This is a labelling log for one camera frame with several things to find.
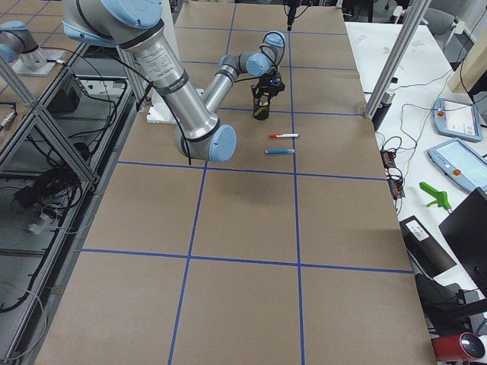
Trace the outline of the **black box white label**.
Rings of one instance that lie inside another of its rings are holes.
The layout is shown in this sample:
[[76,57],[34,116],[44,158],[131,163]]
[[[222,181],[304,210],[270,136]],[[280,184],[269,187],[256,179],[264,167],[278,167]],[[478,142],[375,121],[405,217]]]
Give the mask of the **black box white label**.
[[416,216],[400,221],[399,225],[407,250],[426,275],[433,278],[457,264]]

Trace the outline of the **green plastic tool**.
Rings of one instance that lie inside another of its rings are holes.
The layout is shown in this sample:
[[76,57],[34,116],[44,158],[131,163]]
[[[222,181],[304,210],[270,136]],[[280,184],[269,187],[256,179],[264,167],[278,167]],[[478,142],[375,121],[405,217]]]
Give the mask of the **green plastic tool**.
[[448,200],[448,195],[445,191],[438,191],[436,188],[432,187],[426,182],[420,182],[419,188],[434,198],[432,202],[426,205],[427,207],[436,205],[439,208],[443,208],[445,211],[452,212],[452,207]]

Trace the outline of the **blue marker pen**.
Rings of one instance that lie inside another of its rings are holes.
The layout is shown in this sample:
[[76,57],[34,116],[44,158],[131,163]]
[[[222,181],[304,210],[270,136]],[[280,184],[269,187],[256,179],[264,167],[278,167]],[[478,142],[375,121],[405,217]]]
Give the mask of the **blue marker pen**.
[[265,154],[267,155],[275,155],[275,154],[294,154],[295,149],[266,149]]

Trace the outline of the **red marker pen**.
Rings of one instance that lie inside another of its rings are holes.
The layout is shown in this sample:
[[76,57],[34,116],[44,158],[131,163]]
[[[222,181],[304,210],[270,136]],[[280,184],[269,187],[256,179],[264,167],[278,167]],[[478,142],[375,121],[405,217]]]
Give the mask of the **red marker pen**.
[[275,133],[269,134],[269,138],[298,138],[298,133]]

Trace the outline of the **orange circuit board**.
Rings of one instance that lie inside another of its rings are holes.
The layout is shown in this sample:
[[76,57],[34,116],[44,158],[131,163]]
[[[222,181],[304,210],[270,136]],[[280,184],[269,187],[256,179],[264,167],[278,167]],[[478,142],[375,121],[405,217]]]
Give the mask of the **orange circuit board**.
[[396,153],[381,149],[380,157],[384,165],[384,172],[393,200],[404,198],[405,193],[403,187],[405,180],[402,171],[396,166]]

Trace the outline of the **teach pendant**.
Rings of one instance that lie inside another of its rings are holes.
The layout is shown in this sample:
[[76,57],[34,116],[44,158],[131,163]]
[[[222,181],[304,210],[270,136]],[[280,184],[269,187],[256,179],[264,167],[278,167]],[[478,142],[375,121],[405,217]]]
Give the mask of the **teach pendant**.
[[429,148],[427,155],[464,191],[472,192],[476,188],[486,191],[486,159],[459,138]]
[[471,142],[483,140],[479,111],[471,103],[438,98],[433,107],[433,117],[440,135]]

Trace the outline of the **black mesh pen cup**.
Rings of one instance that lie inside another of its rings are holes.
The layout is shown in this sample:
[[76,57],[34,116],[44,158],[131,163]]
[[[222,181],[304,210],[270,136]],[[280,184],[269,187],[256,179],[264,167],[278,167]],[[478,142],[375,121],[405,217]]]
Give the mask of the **black mesh pen cup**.
[[266,120],[269,118],[269,107],[259,107],[258,106],[259,99],[253,100],[253,118],[257,120]]

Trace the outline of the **aluminium frame post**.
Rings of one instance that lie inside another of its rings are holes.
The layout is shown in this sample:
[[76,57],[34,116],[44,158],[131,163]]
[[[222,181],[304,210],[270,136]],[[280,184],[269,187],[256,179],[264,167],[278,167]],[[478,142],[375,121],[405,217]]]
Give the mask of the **aluminium frame post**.
[[414,1],[412,7],[409,9],[399,35],[390,51],[390,55],[385,62],[384,68],[380,73],[369,101],[364,108],[363,117],[366,119],[372,120],[383,95],[391,84],[392,77],[399,67],[399,63],[402,60],[412,40],[412,37],[414,36],[430,4],[431,0]]

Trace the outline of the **black monitor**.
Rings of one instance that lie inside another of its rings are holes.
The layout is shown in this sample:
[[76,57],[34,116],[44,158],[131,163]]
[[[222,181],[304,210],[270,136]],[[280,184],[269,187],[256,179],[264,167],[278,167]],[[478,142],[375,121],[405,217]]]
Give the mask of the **black monitor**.
[[439,228],[467,274],[486,295],[486,193],[476,188]]

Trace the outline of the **near teach pendant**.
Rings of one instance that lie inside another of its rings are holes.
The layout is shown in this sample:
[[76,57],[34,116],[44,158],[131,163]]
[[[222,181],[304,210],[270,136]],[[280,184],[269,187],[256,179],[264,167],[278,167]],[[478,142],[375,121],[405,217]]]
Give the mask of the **near teach pendant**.
[[427,155],[464,191],[472,192],[476,188],[486,191],[486,159],[459,138],[429,148]]

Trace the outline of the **red cylinder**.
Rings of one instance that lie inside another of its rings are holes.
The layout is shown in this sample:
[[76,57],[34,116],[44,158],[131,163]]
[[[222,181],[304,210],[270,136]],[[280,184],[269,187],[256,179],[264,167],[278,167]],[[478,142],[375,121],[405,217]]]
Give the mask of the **red cylinder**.
[[471,332],[433,338],[431,344],[437,361],[480,360],[486,355],[485,345]]

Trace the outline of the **far teach pendant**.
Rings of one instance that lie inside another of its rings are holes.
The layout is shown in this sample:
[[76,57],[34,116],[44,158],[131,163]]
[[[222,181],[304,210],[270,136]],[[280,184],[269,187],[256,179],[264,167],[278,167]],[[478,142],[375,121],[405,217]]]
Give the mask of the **far teach pendant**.
[[471,103],[438,98],[433,107],[433,117],[440,135],[471,142],[483,140],[479,111]]

